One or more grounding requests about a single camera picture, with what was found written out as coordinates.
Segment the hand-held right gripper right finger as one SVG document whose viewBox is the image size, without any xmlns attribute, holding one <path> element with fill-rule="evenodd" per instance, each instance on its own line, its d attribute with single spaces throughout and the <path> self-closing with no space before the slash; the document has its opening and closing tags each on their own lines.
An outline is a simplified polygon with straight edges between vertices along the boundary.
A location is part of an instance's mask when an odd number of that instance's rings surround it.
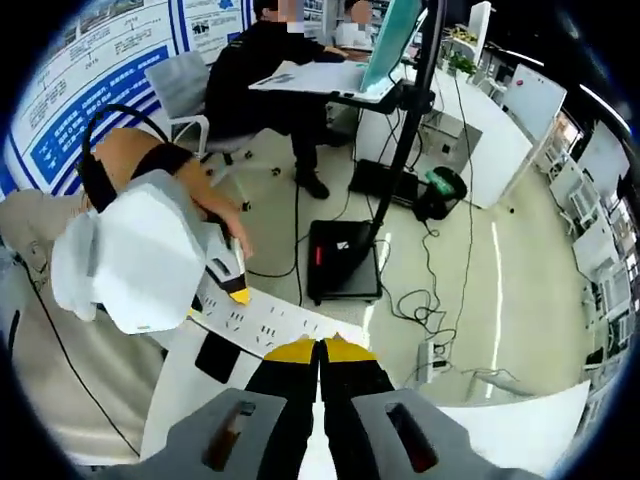
<svg viewBox="0 0 640 480">
<path fill-rule="evenodd" d="M 339 479 L 535 479 L 471 446 L 468 431 L 411 389 L 396 389 L 374 354 L 340 336 L 319 348 L 324 429 Z"/>
</svg>

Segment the person's left hand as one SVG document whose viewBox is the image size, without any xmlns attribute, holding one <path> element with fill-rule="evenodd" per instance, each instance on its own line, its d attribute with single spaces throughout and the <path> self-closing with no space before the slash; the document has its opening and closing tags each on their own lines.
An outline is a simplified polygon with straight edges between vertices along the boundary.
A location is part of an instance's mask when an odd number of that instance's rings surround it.
<svg viewBox="0 0 640 480">
<path fill-rule="evenodd" d="M 226 224 L 231 235 L 239 240 L 246 259 L 252 256 L 253 248 L 241 222 L 240 211 L 231 200 L 208 187 L 200 193 L 193 193 L 192 199 L 201 208 L 217 215 Z"/>
</svg>

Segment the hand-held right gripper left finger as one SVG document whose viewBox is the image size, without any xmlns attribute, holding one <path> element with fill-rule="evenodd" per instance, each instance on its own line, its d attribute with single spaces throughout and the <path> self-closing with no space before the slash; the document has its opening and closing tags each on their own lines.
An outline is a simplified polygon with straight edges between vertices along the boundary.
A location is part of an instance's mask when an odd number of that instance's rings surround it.
<svg viewBox="0 0 640 480">
<path fill-rule="evenodd" d="M 295 479 L 313 427 L 317 343 L 269 352 L 243 390 L 229 388 L 169 429 L 166 445 L 116 479 Z"/>
</svg>

